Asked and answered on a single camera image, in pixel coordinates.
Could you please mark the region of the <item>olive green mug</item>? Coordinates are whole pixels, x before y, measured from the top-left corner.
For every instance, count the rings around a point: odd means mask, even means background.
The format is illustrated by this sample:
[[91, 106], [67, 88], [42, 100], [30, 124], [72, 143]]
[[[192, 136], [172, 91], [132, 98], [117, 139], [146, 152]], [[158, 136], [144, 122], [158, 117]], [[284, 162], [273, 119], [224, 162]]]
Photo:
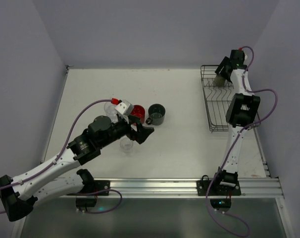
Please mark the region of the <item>olive green mug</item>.
[[226, 82], [226, 79], [225, 79], [225, 78], [223, 78], [223, 77], [220, 76], [220, 75], [216, 75], [216, 77], [215, 77], [215, 79], [214, 79], [214, 86], [215, 86], [215, 87], [224, 87], [225, 82]]

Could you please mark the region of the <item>red mug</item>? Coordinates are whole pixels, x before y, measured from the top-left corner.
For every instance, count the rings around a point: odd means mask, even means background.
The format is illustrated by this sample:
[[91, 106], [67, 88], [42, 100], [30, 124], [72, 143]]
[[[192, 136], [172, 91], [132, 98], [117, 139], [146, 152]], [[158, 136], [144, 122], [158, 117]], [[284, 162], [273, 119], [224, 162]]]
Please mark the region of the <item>red mug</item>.
[[145, 108], [142, 107], [141, 105], [134, 105], [134, 108], [131, 111], [131, 115], [138, 117], [141, 123], [145, 122], [145, 114], [146, 114]]

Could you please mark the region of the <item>dark teal mug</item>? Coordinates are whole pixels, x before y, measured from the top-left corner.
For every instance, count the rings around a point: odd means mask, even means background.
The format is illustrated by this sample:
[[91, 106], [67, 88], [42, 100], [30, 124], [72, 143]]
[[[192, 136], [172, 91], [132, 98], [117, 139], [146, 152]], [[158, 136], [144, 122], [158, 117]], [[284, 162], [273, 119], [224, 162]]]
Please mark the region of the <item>dark teal mug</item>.
[[153, 104], [148, 109], [148, 118], [146, 119], [147, 125], [161, 125], [164, 122], [165, 107], [161, 104]]

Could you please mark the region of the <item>clear faceted glass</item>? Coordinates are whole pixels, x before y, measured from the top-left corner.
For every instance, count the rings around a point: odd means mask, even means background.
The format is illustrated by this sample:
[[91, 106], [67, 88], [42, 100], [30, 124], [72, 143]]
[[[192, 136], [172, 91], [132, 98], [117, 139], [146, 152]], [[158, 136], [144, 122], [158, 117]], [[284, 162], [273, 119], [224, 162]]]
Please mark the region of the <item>clear faceted glass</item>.
[[106, 102], [104, 105], [104, 111], [107, 117], [109, 117], [112, 123], [118, 122], [117, 111], [115, 110], [115, 105], [111, 102]]

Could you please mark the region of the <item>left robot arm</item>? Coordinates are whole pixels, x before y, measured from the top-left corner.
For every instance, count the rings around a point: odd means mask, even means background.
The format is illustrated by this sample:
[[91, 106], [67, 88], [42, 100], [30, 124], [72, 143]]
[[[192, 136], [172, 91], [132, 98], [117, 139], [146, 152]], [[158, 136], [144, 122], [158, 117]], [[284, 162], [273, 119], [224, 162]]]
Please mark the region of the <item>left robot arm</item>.
[[0, 199], [9, 221], [26, 217], [36, 205], [52, 198], [96, 194], [98, 189], [93, 176], [80, 166], [124, 136], [142, 144], [153, 132], [154, 128], [143, 126], [135, 116], [116, 123], [106, 116], [95, 118], [81, 135], [50, 160], [19, 176], [0, 177]]

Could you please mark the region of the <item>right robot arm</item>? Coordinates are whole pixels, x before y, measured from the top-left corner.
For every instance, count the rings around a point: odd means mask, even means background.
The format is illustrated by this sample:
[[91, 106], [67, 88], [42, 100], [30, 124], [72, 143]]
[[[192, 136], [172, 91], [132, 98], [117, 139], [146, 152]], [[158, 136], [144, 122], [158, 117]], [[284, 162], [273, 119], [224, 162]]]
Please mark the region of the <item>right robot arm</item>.
[[226, 112], [229, 135], [225, 157], [211, 183], [211, 191], [215, 195], [226, 195], [231, 192], [240, 195], [238, 161], [241, 146], [246, 131], [252, 127], [257, 115], [260, 98], [248, 89], [248, 70], [245, 53], [241, 48], [231, 50], [230, 56], [222, 60], [215, 73], [215, 86], [221, 87], [225, 82], [229, 82], [234, 87], [234, 95]]

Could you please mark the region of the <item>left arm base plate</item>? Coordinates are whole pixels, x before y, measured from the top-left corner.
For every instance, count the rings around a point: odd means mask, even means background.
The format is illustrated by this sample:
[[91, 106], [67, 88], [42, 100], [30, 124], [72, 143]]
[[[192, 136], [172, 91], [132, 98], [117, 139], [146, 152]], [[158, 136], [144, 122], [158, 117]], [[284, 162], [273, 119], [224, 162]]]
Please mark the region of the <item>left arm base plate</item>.
[[84, 187], [76, 193], [81, 196], [108, 196], [110, 189], [109, 180], [94, 180], [92, 183], [84, 185]]

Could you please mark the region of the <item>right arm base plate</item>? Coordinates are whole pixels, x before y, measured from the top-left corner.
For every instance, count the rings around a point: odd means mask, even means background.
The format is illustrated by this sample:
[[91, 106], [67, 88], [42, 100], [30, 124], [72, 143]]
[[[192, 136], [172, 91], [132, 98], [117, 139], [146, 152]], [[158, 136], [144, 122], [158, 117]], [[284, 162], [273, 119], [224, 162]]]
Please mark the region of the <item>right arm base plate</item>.
[[[209, 178], [207, 175], [203, 175], [201, 179], [196, 181], [198, 196], [206, 196], [207, 189], [211, 181], [212, 178]], [[227, 196], [227, 195], [231, 195], [231, 196], [242, 195], [240, 184], [238, 181], [234, 186], [221, 184], [217, 181], [212, 183], [208, 196]]]

